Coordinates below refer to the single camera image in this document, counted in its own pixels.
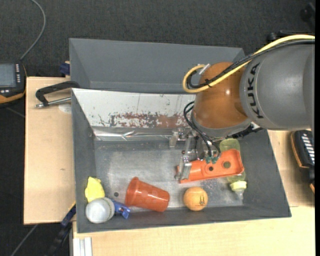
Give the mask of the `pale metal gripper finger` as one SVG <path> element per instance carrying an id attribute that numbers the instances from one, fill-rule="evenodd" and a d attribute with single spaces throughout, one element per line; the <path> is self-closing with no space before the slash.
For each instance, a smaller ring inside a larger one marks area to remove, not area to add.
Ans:
<path id="1" fill-rule="evenodd" d="M 174 178 L 178 181 L 188 180 L 192 163 L 189 161 L 188 156 L 182 156 L 177 166 L 177 171 Z"/>
<path id="2" fill-rule="evenodd" d="M 182 142 L 186 140 L 186 129 L 177 128 L 172 130 L 171 137 L 169 138 L 169 147 L 174 148 L 177 142 Z"/>

